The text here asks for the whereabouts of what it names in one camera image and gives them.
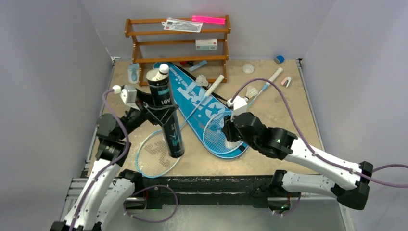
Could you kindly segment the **black shuttlecock tube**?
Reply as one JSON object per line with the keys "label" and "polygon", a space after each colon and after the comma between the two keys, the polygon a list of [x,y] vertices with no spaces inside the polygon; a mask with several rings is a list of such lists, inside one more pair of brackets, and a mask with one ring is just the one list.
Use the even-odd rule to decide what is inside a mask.
{"label": "black shuttlecock tube", "polygon": [[172,158],[179,158],[184,154],[185,148],[182,141],[177,109],[169,79],[169,66],[160,65],[151,70],[146,76],[149,89],[153,98],[153,104],[163,109],[160,116],[162,132]]}

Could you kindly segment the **clear tube lid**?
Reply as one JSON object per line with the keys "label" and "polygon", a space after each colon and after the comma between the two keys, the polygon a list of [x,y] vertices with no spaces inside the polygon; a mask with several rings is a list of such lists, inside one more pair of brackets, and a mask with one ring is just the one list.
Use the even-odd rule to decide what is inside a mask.
{"label": "clear tube lid", "polygon": [[254,68],[252,65],[250,65],[250,64],[245,64],[245,65],[242,67],[242,71],[243,71],[244,73],[246,73],[246,74],[251,74],[251,73],[254,72],[254,70],[255,70],[255,68]]}

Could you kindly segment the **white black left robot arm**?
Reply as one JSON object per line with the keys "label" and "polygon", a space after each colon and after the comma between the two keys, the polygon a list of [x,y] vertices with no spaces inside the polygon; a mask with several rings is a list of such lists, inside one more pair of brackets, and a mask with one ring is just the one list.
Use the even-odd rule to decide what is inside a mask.
{"label": "white black left robot arm", "polygon": [[155,106],[136,100],[122,117],[114,112],[97,122],[100,141],[91,174],[74,206],[63,220],[55,221],[52,231],[104,231],[129,197],[143,192],[143,176],[133,170],[121,171],[131,143],[129,135],[146,121],[164,126],[177,105]]}

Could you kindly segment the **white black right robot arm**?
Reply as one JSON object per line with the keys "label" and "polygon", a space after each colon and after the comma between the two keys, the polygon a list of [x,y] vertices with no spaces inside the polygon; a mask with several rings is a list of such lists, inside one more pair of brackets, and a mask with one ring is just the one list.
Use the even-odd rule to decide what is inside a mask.
{"label": "white black right robot arm", "polygon": [[271,192],[306,192],[335,198],[340,204],[355,210],[366,206],[373,164],[342,160],[323,150],[313,150],[296,134],[279,127],[267,127],[250,112],[238,116],[226,115],[221,131],[227,142],[242,141],[262,155],[299,164],[316,172],[315,175],[277,170],[270,183]]}

